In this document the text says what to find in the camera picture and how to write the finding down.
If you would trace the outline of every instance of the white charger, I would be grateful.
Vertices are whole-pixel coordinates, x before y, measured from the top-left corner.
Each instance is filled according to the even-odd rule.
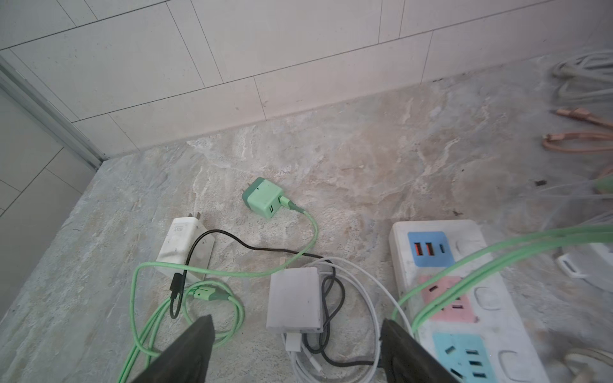
[[[316,267],[286,268],[270,276],[266,329],[287,333],[287,351],[301,351],[301,333],[323,332],[321,307]]]
[[[156,261],[184,265],[194,241],[206,231],[207,228],[195,217],[175,218],[170,225],[168,234],[166,234],[164,244],[159,251]],[[211,253],[213,252],[215,237],[207,235],[201,239],[200,242],[201,243],[194,249],[194,253],[189,260],[189,265],[207,268],[208,261],[211,259]],[[170,278],[172,278],[175,273],[180,272],[180,270],[168,267],[156,266],[156,269]],[[204,274],[188,271],[186,283],[196,283],[203,280],[203,278]]]

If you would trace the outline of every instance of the green cable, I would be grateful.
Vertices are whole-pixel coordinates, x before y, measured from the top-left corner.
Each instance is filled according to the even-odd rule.
[[[489,254],[491,252],[495,252],[495,251],[499,251],[502,249],[506,249],[509,248],[511,246],[515,246],[515,245],[519,245],[520,243],[524,243],[524,242],[529,242],[529,241],[533,241],[533,240],[538,240],[541,238],[545,238],[545,237],[556,237],[556,236],[562,236],[562,235],[571,235],[571,234],[576,234],[576,233],[587,233],[587,232],[591,232],[591,233],[598,233],[598,232],[610,232],[613,230],[613,225],[601,225],[601,226],[584,226],[584,227],[567,227],[564,229],[554,229],[554,230],[548,230],[545,232],[537,232],[537,233],[533,233],[533,234],[528,234],[528,235],[523,235],[521,237],[516,237],[516,238],[512,238],[510,240],[506,240],[506,241],[502,241],[499,243],[496,243],[492,246],[488,246],[486,248],[483,248],[475,253],[473,253],[472,255],[456,262],[455,264],[453,264],[450,267],[447,267],[446,269],[444,269],[443,271],[439,272],[438,274],[436,274],[435,276],[433,276],[432,278],[428,279],[426,282],[420,284],[419,286],[411,289],[409,292],[407,292],[406,294],[404,294],[404,296],[402,296],[401,299],[399,299],[398,301],[398,305],[402,305],[404,302],[406,302],[409,298],[411,298],[412,296],[416,295],[418,292],[420,292],[421,290],[425,289],[426,287],[428,287],[429,285],[437,282],[439,279],[441,279],[442,277],[448,275],[450,272],[454,271],[455,269],[464,266],[465,264],[472,262],[473,260],[484,256],[486,254]],[[394,308],[394,311],[392,313],[392,319],[396,320],[396,316],[398,315],[398,309]]]
[[[138,277],[138,273],[140,269],[145,268],[145,267],[158,266],[158,267],[174,268],[174,269],[179,269],[179,270],[187,270],[187,271],[191,271],[194,273],[202,273],[202,274],[207,274],[207,275],[218,275],[218,276],[237,276],[241,278],[259,278],[259,277],[269,276],[271,274],[276,273],[277,271],[280,271],[286,268],[291,263],[293,263],[295,260],[300,258],[302,254],[304,254],[305,252],[307,252],[309,249],[313,247],[313,245],[315,244],[315,241],[318,238],[319,229],[317,226],[317,222],[315,222],[313,217],[311,217],[311,215],[307,211],[301,208],[296,207],[296,208],[292,208],[292,210],[295,210],[295,211],[298,211],[304,214],[309,219],[309,221],[311,222],[311,225],[313,226],[313,237],[311,241],[300,252],[298,252],[295,256],[291,257],[284,264],[278,267],[275,267],[273,269],[258,272],[258,273],[246,273],[246,272],[236,272],[236,271],[209,270],[205,268],[197,268],[197,267],[188,266],[188,265],[170,264],[167,262],[144,262],[138,265],[136,269],[134,270],[134,274],[132,276],[132,286],[130,290],[130,307],[129,307],[130,327],[132,331],[132,337],[134,340],[134,347],[132,348],[130,355],[128,356],[128,358],[126,359],[126,362],[124,363],[124,366],[123,366],[118,382],[119,383],[126,382],[126,380],[128,379],[130,370],[132,369],[132,366],[134,365],[134,362],[136,361],[136,357],[138,356],[139,352],[143,352],[144,354],[148,356],[147,365],[150,362],[150,359],[151,359],[150,357],[157,357],[159,355],[158,352],[153,351],[153,344],[155,342],[154,339],[155,339],[155,335],[157,335],[159,324],[161,323],[161,317],[163,316],[165,312],[164,310],[168,307],[168,304],[170,303],[170,298],[167,298],[166,300],[164,300],[162,304],[157,308],[157,310],[153,313],[153,315],[147,320],[147,323],[145,324],[143,331],[140,334],[138,333],[138,330],[136,329],[134,305],[135,305],[135,295],[136,295],[136,282],[137,282],[137,277]],[[227,287],[225,284],[222,284],[216,281],[203,281],[203,282],[195,283],[191,285],[189,288],[187,288],[186,292],[189,296],[189,293],[193,293],[193,291],[196,290],[198,287],[204,286],[205,284],[214,285],[213,283],[215,283],[215,286],[222,287],[222,289],[224,289],[230,295],[228,300],[231,301],[235,306],[235,319],[234,319],[234,325],[232,326],[232,329],[228,332],[216,334],[216,338],[219,336],[219,338],[221,338],[221,341],[218,343],[215,343],[213,347],[219,347],[223,345],[224,343],[228,342],[230,338],[232,338],[232,336],[240,328],[241,324],[243,323],[244,317],[245,317],[245,310],[243,306],[240,304],[240,302],[234,297],[229,287]],[[184,317],[186,318],[188,323],[192,323],[192,320],[189,317],[187,310],[185,309],[186,307],[184,306],[183,308],[184,308],[184,311],[183,311]],[[146,340],[147,336],[149,336],[150,333],[151,333],[151,338],[149,342],[150,348],[147,349],[145,346],[143,346],[143,342]]]
[[[424,324],[424,322],[436,314],[442,307],[452,303],[461,295],[468,292],[472,287],[486,279],[490,275],[497,273],[504,269],[508,265],[514,262],[526,259],[536,254],[540,254],[543,251],[559,248],[561,246],[581,245],[584,243],[603,243],[613,239],[613,231],[608,233],[586,233],[575,234],[566,238],[558,238],[553,240],[541,241],[532,245],[524,246],[516,251],[510,252],[504,257],[495,259],[477,270],[470,273],[466,278],[463,278],[456,285],[451,287],[445,293],[441,294],[436,299],[432,300],[429,304],[424,306],[415,315],[412,328],[415,333],[417,329]]]

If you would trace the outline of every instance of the wall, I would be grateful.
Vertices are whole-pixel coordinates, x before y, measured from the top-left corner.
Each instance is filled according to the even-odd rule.
[[[94,171],[74,158],[0,90],[0,316],[81,194]]]
[[[108,156],[586,44],[610,0],[7,0],[0,55]]]

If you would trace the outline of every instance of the green power adapter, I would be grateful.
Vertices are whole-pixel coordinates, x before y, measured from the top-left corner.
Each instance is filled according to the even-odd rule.
[[[272,218],[273,215],[284,206],[286,208],[303,213],[299,208],[284,195],[283,189],[265,178],[258,177],[247,190],[243,192],[245,205],[264,218]]]

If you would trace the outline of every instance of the power strip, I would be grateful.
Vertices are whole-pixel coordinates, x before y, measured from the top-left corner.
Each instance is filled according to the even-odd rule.
[[[477,224],[466,219],[396,222],[389,242],[400,296],[486,247]],[[484,255],[416,294],[403,307],[406,315],[413,318],[427,302],[491,260]],[[416,339],[461,382],[549,382],[499,273],[425,321]]]

